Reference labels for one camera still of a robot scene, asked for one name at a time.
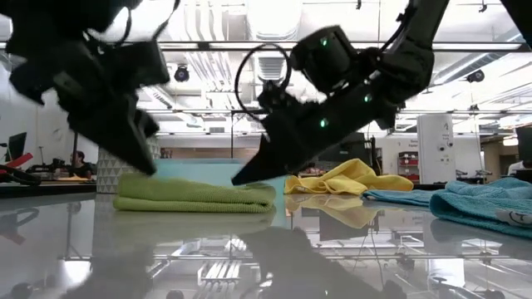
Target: blue towel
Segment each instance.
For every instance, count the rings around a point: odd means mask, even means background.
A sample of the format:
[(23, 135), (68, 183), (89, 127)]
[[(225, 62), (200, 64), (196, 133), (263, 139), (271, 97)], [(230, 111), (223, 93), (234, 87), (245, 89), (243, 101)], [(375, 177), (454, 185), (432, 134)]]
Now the blue towel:
[(532, 184), (525, 181), (505, 178), (486, 185), (450, 182), (432, 195), (430, 208), (438, 218), (532, 238), (532, 228), (512, 226), (496, 215), (501, 210), (532, 214)]
[(428, 207), (431, 196), (435, 191), (388, 191), (388, 190), (371, 190), (364, 192), (366, 199), (383, 201), (387, 203), (402, 203), (416, 206)]

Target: security camera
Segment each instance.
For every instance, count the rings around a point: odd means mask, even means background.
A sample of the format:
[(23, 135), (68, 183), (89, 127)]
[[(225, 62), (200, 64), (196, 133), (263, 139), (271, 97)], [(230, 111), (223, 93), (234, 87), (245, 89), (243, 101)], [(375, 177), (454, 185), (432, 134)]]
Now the security camera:
[(189, 71), (186, 69), (186, 65), (177, 66), (177, 71), (175, 71), (174, 78), (178, 82), (187, 82), (190, 78)]
[(474, 71), (470, 73), (465, 80), (472, 83), (472, 82), (482, 82), (484, 80), (484, 72), (481, 70)]

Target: green towel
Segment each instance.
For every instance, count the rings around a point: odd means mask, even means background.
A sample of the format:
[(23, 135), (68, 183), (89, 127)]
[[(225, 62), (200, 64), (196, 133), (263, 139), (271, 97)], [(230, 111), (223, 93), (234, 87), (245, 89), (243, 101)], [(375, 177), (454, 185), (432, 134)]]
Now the green towel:
[(220, 187), (186, 179), (123, 174), (113, 206), (150, 212), (266, 213), (274, 199), (275, 189), (268, 184)]

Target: reflective table surface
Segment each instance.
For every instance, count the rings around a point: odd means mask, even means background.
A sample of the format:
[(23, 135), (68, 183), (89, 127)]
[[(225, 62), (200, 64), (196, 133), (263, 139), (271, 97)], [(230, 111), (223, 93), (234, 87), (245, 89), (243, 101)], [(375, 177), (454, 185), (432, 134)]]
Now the reflective table surface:
[(285, 196), (267, 214), (0, 201), (0, 298), (532, 298), (532, 242), (423, 208)]

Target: computer monitor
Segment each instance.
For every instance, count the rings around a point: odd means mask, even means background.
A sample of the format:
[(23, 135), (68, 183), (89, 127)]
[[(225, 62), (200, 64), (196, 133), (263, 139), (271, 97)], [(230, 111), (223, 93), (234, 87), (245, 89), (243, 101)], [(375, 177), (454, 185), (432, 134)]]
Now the computer monitor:
[(517, 150), (519, 151), (519, 160), (532, 160), (532, 128), (517, 128), (515, 129), (517, 134)]
[(21, 133), (9, 137), (7, 143), (7, 148), (9, 150), (6, 153), (6, 162), (22, 157), (24, 154), (24, 145), (26, 145), (26, 135), (27, 133)]
[(320, 169), (333, 169), (350, 159), (358, 158), (366, 164), (371, 164), (370, 156), (366, 150), (363, 133), (351, 133), (337, 145), (326, 149), (318, 156), (317, 167)]

